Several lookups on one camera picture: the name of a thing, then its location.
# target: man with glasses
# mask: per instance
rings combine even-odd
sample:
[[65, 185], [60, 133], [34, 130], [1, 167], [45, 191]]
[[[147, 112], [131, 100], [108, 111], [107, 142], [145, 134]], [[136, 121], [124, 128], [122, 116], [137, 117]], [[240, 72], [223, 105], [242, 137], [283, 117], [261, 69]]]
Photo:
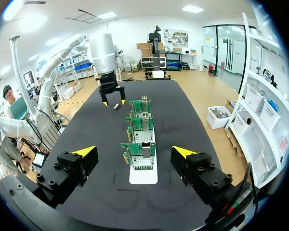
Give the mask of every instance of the man with glasses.
[[12, 88], [10, 85], [7, 85], [3, 88], [3, 97], [5, 98], [5, 100], [7, 101], [7, 103], [4, 106], [4, 114], [5, 117], [10, 118], [10, 119], [14, 119], [11, 110], [10, 110], [10, 106], [16, 102], [16, 100], [18, 99], [18, 97], [16, 98], [14, 96], [14, 93], [12, 91]]

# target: bulletin board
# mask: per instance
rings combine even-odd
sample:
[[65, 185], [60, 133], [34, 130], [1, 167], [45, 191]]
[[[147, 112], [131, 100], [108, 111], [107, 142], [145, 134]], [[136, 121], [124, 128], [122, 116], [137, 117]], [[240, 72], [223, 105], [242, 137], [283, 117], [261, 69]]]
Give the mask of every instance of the bulletin board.
[[31, 83], [34, 83], [34, 78], [33, 78], [33, 75], [32, 75], [32, 71], [29, 71], [27, 73], [24, 74], [24, 78], [25, 78], [25, 82], [29, 81]]
[[185, 47], [188, 48], [188, 33], [184, 30], [164, 29], [165, 47]]

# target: yellow floor tape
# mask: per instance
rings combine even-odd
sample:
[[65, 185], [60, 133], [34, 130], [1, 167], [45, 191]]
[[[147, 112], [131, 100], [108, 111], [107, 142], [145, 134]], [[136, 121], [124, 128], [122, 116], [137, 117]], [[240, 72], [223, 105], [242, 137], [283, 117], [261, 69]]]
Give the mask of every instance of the yellow floor tape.
[[67, 105], [67, 104], [74, 104], [74, 103], [84, 103], [84, 101], [76, 101], [71, 103], [59, 103], [59, 105]]

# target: glass door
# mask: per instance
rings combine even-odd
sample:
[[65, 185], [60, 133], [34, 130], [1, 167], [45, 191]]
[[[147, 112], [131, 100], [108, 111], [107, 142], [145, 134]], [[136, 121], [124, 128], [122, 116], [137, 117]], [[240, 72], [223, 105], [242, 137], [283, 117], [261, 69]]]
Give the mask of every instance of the glass door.
[[216, 76], [239, 92], [245, 63], [243, 26], [217, 26], [218, 59]]
[[211, 65], [212, 66], [211, 68], [215, 70], [216, 50], [217, 50], [216, 27], [215, 26], [205, 27], [203, 28], [203, 33], [204, 33], [203, 65], [208, 69], [210, 68]]

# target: wooden floor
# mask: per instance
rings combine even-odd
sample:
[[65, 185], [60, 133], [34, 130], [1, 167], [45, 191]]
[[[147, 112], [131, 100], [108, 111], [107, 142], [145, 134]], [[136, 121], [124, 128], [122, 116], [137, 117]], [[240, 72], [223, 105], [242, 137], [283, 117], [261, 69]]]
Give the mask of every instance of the wooden floor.
[[[224, 173], [231, 173], [233, 175], [233, 184], [237, 185], [244, 177], [247, 166], [246, 160], [245, 158], [236, 157], [236, 151], [231, 148], [224, 129], [211, 129], [206, 119], [209, 106], [226, 105], [227, 99], [236, 101], [238, 94], [220, 79], [210, 77], [207, 72], [182, 70], [181, 72], [169, 71], [167, 75], [171, 75], [171, 78], [178, 82], [187, 95], [211, 139], [222, 166], [222, 171]], [[143, 71], [135, 73], [123, 72], [123, 79], [130, 77], [136, 80], [145, 80]], [[82, 106], [83, 103], [79, 102], [86, 101], [98, 87], [98, 83], [93, 77], [89, 79], [84, 78], [80, 81], [82, 84], [81, 90], [76, 92], [70, 100], [60, 103], [57, 109], [57, 112], [64, 114], [69, 119], [72, 119]], [[25, 147], [23, 151], [26, 154], [31, 152]], [[34, 177], [32, 173], [28, 173], [28, 175], [30, 178]]]

